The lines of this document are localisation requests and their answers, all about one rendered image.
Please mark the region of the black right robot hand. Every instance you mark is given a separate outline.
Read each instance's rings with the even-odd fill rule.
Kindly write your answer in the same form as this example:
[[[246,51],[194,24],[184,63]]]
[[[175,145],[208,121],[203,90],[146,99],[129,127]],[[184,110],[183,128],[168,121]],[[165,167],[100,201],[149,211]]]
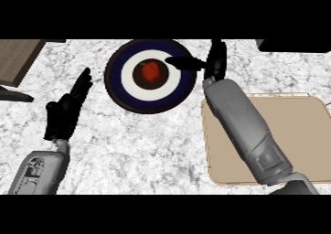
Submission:
[[[178,70],[203,70],[203,79],[220,81],[227,71],[227,44],[220,39],[212,40],[205,61],[193,57],[168,57],[165,62]]]

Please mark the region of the black appliance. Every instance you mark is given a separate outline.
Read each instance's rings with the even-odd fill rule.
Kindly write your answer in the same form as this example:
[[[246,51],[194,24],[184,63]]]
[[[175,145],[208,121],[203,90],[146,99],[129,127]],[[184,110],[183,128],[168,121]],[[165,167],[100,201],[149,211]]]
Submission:
[[[331,39],[256,39],[261,52],[326,53]]]

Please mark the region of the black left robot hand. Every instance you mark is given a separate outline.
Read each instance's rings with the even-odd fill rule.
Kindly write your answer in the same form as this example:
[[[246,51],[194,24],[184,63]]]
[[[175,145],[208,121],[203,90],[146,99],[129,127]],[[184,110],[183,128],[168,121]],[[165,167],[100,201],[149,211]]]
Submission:
[[[70,92],[62,96],[59,101],[47,103],[47,126],[44,132],[47,141],[70,139],[91,85],[90,68],[85,68],[73,83]]]

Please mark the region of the dark grey flat panel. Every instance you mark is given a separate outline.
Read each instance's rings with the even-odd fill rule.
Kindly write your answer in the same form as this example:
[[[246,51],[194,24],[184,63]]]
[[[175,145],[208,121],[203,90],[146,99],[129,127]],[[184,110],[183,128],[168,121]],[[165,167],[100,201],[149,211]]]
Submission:
[[[17,91],[10,91],[4,87],[0,86],[0,101],[23,101],[23,102],[31,102],[33,98],[17,92]]]

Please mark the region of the tan rectangular tray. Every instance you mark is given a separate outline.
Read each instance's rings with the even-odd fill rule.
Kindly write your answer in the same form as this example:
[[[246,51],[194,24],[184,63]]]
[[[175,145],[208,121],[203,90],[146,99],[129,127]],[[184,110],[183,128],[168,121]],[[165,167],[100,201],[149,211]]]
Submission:
[[[304,92],[248,96],[270,127],[292,169],[313,183],[331,184],[331,113],[323,101]],[[208,174],[220,186],[253,185],[255,178],[237,155],[206,104],[200,105]]]

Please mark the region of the blue and white round plate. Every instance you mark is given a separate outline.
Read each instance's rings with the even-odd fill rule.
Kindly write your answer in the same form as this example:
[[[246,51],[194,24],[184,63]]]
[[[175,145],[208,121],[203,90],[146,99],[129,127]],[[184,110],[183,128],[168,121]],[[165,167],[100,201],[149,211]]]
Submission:
[[[126,111],[166,112],[187,98],[196,84],[196,72],[178,70],[165,62],[169,57],[191,57],[172,39],[134,39],[113,53],[103,83],[113,102]]]

